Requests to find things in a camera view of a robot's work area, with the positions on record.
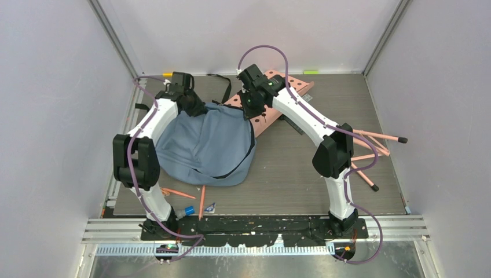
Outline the blue fabric backpack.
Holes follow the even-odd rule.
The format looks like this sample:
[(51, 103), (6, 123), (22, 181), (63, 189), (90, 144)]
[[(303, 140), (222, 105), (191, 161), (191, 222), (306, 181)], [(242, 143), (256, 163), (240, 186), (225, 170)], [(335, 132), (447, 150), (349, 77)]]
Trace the blue fabric backpack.
[(160, 168), (192, 185), (235, 186), (247, 177), (256, 150), (252, 123), (242, 108), (205, 103), (208, 112), (182, 111), (156, 142)]

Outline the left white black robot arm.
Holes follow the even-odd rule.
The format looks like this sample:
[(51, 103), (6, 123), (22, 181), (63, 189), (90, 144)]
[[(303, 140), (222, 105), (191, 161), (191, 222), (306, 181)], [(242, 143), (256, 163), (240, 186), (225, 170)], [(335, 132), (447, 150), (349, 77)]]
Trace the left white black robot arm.
[(146, 213), (143, 228), (170, 240), (177, 234), (178, 220), (158, 184), (160, 164), (156, 142), (180, 112), (199, 116), (207, 109), (194, 91), (191, 74), (173, 72), (171, 79), (162, 83), (164, 90), (157, 95), (146, 92), (152, 105), (142, 120), (126, 134), (114, 137), (113, 175), (142, 204)]

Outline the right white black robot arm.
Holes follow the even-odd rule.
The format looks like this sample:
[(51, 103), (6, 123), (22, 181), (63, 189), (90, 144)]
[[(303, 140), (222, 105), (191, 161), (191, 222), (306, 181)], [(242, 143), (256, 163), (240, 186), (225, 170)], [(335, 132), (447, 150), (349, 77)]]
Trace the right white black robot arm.
[(329, 224), (337, 237), (346, 237), (354, 229), (358, 210), (351, 204), (350, 179), (354, 153), (353, 129), (338, 125), (305, 101), (281, 75), (267, 77), (255, 65), (239, 70), (243, 84), (239, 93), (246, 118), (259, 116), (267, 108), (281, 112), (313, 141), (317, 150), (312, 158), (315, 170), (324, 177), (329, 196)]

